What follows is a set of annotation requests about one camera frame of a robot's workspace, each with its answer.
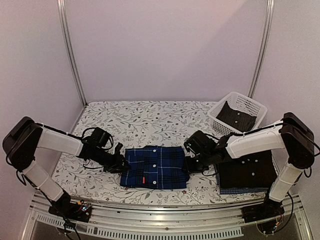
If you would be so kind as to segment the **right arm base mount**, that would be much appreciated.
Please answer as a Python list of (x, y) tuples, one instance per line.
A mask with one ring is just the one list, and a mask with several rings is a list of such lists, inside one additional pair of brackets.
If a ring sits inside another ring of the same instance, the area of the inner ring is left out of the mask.
[(264, 235), (272, 235), (277, 231), (284, 213), (282, 201), (271, 200), (268, 196), (264, 198), (262, 203), (241, 208), (245, 223), (262, 221), (257, 224), (257, 229)]

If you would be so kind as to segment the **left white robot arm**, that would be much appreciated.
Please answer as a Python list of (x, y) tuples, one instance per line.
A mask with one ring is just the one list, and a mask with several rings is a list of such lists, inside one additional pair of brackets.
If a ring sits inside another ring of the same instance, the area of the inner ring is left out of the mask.
[(22, 183), (29, 182), (42, 192), (63, 216), (74, 213), (70, 195), (48, 172), (43, 161), (45, 151), (66, 154), (100, 165), (105, 172), (120, 173), (129, 165), (121, 154), (122, 144), (115, 144), (110, 133), (100, 127), (89, 127), (81, 136), (35, 122), (29, 116), (21, 118), (2, 141), (7, 163), (15, 169)]

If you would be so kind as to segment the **blue plaid long sleeve shirt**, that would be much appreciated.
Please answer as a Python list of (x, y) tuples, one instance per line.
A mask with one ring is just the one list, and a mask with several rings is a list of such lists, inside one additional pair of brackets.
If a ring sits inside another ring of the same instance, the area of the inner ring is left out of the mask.
[(125, 150), (129, 165), (120, 178), (125, 188), (186, 189), (190, 175), (184, 170), (185, 152), (180, 146), (145, 146)]

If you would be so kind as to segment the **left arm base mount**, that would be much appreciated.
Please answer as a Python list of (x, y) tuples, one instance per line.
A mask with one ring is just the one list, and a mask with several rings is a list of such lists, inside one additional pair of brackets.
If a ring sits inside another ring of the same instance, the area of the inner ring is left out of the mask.
[(92, 215), (92, 204), (84, 202), (83, 199), (72, 202), (71, 196), (63, 190), (57, 201), (51, 201), (48, 212), (58, 217), (88, 223)]

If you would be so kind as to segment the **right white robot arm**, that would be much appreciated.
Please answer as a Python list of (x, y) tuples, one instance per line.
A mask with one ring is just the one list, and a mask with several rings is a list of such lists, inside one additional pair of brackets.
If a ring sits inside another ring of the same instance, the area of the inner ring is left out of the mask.
[(269, 218), (302, 172), (315, 162), (314, 140), (312, 130), (287, 112), (271, 125), (232, 132), (218, 141), (198, 130), (183, 145), (194, 154), (192, 161), (215, 166), (221, 194), (266, 190), (268, 200), (259, 206), (258, 213)]

